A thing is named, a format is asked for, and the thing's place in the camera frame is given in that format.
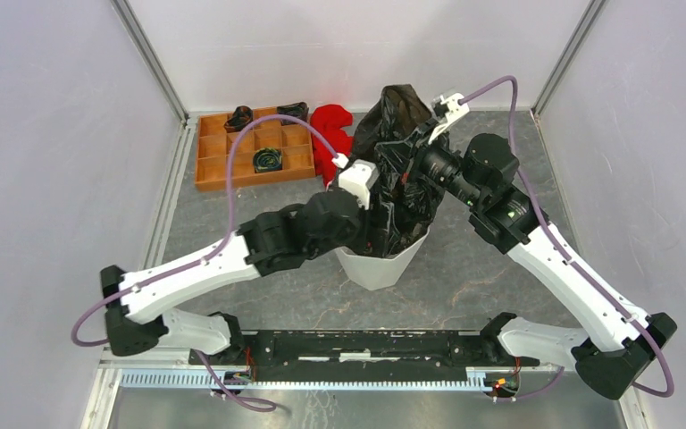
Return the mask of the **white plastic trash bin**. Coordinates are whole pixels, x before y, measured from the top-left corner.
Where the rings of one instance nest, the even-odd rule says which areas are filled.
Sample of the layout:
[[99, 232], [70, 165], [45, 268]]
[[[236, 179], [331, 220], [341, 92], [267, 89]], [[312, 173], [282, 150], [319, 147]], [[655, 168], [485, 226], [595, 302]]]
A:
[[427, 228], [414, 244], [392, 257], [364, 257], [349, 248], [336, 248], [334, 254], [347, 278], [366, 290], [381, 290], [394, 286], [429, 236]]

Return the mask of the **black plastic trash bag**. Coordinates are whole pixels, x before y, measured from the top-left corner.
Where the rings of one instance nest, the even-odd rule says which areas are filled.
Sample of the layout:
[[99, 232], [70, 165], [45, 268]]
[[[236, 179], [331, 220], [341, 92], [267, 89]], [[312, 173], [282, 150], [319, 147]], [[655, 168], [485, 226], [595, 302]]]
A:
[[432, 117], [410, 84], [384, 87], [378, 102], [356, 125], [351, 155], [375, 164], [379, 177], [371, 189], [364, 236], [353, 245], [363, 257], [393, 257], [423, 238], [445, 192], [425, 178], [403, 181], [410, 147], [403, 144]]

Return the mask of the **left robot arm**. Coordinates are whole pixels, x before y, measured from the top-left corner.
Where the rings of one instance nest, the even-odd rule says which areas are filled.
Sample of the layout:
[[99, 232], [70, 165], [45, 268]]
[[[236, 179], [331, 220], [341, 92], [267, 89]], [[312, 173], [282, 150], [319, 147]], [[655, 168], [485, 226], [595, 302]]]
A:
[[223, 364], [238, 362], [245, 341], [238, 319], [197, 315], [179, 304], [220, 287], [295, 270], [334, 249], [364, 242], [368, 211], [353, 194], [332, 190], [304, 204], [259, 214], [213, 245], [137, 272], [117, 265], [101, 273], [111, 352], [193, 349]]

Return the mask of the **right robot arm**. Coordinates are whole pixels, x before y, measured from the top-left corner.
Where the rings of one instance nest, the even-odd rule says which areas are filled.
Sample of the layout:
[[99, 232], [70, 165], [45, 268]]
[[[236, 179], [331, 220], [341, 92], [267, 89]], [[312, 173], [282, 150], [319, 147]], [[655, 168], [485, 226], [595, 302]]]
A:
[[459, 154], [441, 144], [436, 128], [426, 122], [406, 139], [377, 144], [374, 154], [399, 181], [423, 179], [466, 205], [474, 231], [534, 275], [579, 322], [565, 329], [502, 313], [481, 331], [482, 357], [492, 365], [514, 357], [572, 369], [610, 400], [636, 387], [651, 363], [666, 369], [662, 349], [676, 322], [630, 302], [572, 249], [537, 199], [514, 185], [520, 163], [508, 140], [482, 133]]

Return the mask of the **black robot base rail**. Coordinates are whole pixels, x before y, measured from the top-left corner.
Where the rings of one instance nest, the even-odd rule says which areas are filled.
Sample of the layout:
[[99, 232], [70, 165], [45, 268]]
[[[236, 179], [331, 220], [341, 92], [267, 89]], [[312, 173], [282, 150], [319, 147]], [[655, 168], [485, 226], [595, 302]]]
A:
[[244, 331], [241, 342], [208, 357], [211, 368], [248, 369], [256, 382], [459, 382], [468, 367], [534, 367], [483, 331]]

